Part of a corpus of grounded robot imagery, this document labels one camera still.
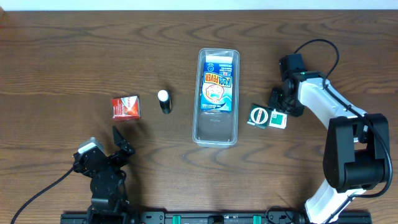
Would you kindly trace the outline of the blue Kool Fever box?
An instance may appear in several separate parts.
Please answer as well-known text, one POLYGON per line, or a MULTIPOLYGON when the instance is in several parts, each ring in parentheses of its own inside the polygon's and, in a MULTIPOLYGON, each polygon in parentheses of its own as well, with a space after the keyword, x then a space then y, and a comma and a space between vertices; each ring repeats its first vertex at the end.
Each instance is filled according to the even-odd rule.
POLYGON ((232 111, 233 72, 232 63, 205 62, 200 100, 202 111, 232 111))

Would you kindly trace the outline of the white green Panadol box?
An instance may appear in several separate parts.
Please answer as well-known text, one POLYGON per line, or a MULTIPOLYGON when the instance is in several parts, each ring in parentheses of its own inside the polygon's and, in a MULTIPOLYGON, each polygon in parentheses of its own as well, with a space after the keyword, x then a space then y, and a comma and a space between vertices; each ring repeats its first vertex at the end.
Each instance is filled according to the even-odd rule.
POLYGON ((285 129, 287 126, 287 115, 276 110, 271 112, 269 126, 273 128, 285 129))

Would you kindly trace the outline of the red white small box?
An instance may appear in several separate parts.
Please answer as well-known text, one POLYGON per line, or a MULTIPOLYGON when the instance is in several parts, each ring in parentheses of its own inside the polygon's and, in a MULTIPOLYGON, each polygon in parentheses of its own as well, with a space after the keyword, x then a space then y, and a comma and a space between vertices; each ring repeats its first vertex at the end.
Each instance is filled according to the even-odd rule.
POLYGON ((141 119, 140 101, 138 96, 125 96, 113 98, 113 119, 116 121, 127 121, 141 119))

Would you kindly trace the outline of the green Zam-Buk box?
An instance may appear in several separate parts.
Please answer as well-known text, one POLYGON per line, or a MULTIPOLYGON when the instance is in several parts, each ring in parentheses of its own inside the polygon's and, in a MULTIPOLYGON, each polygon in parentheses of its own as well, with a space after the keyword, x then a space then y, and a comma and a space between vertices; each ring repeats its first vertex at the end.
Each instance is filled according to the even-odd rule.
POLYGON ((260 129, 266 129, 270 118, 271 110, 269 108, 252 104, 247 124, 260 129))

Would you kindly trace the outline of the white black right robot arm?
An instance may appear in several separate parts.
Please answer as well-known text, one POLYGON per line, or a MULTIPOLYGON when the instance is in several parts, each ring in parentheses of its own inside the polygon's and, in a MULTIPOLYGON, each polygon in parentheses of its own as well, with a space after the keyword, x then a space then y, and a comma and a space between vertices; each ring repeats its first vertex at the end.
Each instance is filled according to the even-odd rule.
POLYGON ((308 108, 327 129, 325 180, 305 202, 309 222, 334 222, 355 198, 385 194, 392 182, 386 117, 353 106, 321 72, 296 68, 281 76, 283 87, 273 89, 271 106, 292 116, 300 116, 308 108))

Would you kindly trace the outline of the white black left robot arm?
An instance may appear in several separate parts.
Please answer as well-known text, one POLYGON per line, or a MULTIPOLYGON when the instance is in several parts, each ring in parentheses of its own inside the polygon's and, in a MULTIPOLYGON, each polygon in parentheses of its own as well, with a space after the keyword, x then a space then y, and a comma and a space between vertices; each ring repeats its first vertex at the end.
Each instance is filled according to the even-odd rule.
POLYGON ((139 223, 126 193, 127 174, 121 169, 129 163, 135 150, 115 126, 113 139, 119 150, 110 156, 94 137, 81 144, 73 155, 73 170, 91 179, 87 223, 139 223))

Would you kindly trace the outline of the black bottle white cap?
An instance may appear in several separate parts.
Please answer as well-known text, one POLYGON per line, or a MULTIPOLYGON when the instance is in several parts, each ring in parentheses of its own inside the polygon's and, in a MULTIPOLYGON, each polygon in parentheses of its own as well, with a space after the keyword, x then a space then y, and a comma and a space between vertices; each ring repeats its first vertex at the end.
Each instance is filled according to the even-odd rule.
POLYGON ((157 94, 159 105, 164 114, 170 114, 172 111, 172 102, 170 94, 167 90, 160 90, 157 94))

